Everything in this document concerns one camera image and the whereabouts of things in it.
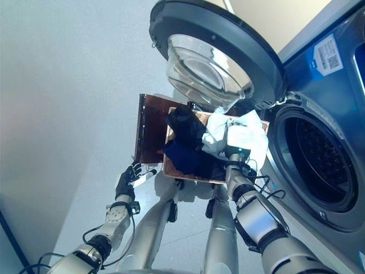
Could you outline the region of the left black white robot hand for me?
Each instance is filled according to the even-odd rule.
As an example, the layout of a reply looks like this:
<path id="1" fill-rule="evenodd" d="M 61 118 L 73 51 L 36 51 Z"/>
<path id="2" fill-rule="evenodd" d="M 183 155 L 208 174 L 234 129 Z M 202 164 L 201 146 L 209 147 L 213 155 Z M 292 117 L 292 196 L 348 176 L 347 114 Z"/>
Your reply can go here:
<path id="1" fill-rule="evenodd" d="M 147 180 L 157 174 L 156 169 L 148 170 L 142 173 L 142 164 L 133 161 L 127 169 L 121 173 L 116 183 L 115 199 L 121 195 L 129 196 L 132 201 L 135 200 L 135 188 L 145 183 Z"/>

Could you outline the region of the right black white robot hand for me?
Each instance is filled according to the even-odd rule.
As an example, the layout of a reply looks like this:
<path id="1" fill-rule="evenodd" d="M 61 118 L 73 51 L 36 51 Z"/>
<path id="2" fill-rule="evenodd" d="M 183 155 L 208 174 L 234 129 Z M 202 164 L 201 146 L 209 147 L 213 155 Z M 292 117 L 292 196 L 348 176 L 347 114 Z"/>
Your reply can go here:
<path id="1" fill-rule="evenodd" d="M 239 154 L 244 158 L 248 158 L 250 155 L 250 152 L 251 152 L 251 150 L 241 148 L 241 147 L 229 146 L 229 145 L 227 145 L 224 149 L 224 153 L 227 158 L 230 158 L 234 154 Z"/>

